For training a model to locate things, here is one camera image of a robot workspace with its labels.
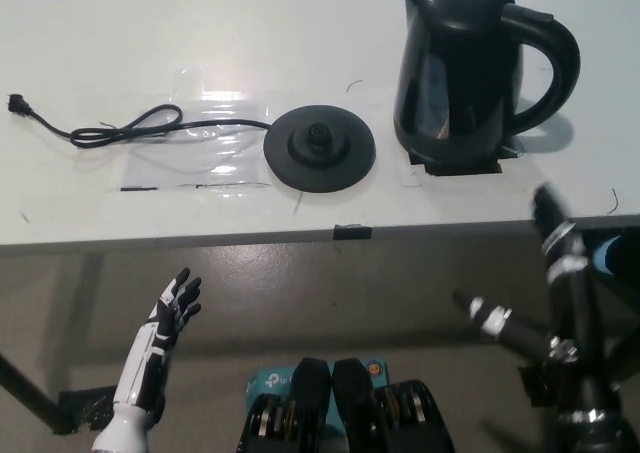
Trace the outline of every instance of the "clear plastic sheet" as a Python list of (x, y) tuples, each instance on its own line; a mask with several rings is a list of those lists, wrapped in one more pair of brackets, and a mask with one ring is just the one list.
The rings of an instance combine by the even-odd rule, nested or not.
[[(183, 121), (268, 122), (264, 99), (236, 91), (207, 91), (201, 78), (198, 70), (176, 74), (169, 101), (182, 108)], [(262, 153), (264, 135), (264, 130), (248, 126), (210, 126), (136, 141), (129, 151), (122, 189), (270, 186)]]

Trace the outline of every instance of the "white table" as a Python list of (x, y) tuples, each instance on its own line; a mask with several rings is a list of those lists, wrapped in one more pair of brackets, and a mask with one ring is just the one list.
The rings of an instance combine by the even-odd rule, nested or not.
[[(301, 196), (273, 175), (241, 195), (123, 193), (131, 145), (78, 151), (2, 111), (0, 252), (308, 241), (354, 224), (373, 238), (504, 227), (524, 224), (545, 180), (590, 226), (640, 223), (637, 1), (516, 1), (575, 34), (576, 90), (560, 115), (521, 135), (527, 153), (502, 161), (502, 174), (433, 178), (409, 165), (392, 126), (403, 0), (0, 0), (0, 85), (62, 128), (124, 123), (168, 98), (177, 73), (197, 70), (208, 89), (293, 98), (271, 120), (312, 101), (349, 108), (378, 152), (362, 182), (332, 194)], [(546, 59), (525, 49), (525, 101), (550, 77)], [(608, 214), (612, 189), (619, 205)]]

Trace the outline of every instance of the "black cable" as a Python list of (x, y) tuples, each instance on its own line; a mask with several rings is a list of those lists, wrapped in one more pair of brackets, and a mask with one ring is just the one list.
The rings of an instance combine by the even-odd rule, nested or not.
[[(271, 126), (268, 123), (262, 123), (260, 121), (234, 118), (181, 123), (183, 113), (180, 107), (166, 104), (151, 108), (149, 111), (143, 113), (122, 128), (78, 128), (73, 130), (71, 133), (67, 133), (66, 131), (62, 131), (51, 125), (48, 121), (33, 111), (22, 95), (9, 95), (9, 111), (11, 113), (33, 118), (50, 132), (60, 136), (61, 138), (69, 140), (72, 145), (77, 146), (78, 148), (99, 148), (118, 141), (127, 141), (145, 136), (166, 134), (172, 131), (186, 130), (189, 128), (201, 128), (203, 126), (246, 125), (253, 126), (255, 128), (262, 128), (264, 130), (268, 130)], [(138, 126), (150, 116), (162, 111), (173, 111), (176, 113), (176, 117), (164, 125)]]

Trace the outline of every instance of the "black tape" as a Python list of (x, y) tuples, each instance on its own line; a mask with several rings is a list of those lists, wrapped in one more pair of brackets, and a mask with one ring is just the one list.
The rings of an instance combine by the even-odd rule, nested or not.
[(334, 240), (370, 240), (373, 228), (362, 225), (336, 225), (333, 227)]
[(157, 189), (155, 186), (126, 186), (120, 188), (120, 191), (155, 191)]

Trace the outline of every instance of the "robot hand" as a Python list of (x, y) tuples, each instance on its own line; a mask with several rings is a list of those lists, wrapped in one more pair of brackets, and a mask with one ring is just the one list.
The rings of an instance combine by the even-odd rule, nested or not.
[(185, 286), (189, 268), (164, 290), (129, 351), (113, 399), (114, 416), (93, 444), (94, 452), (147, 452), (147, 431), (164, 411), (164, 387), (180, 331), (200, 311), (200, 278)]

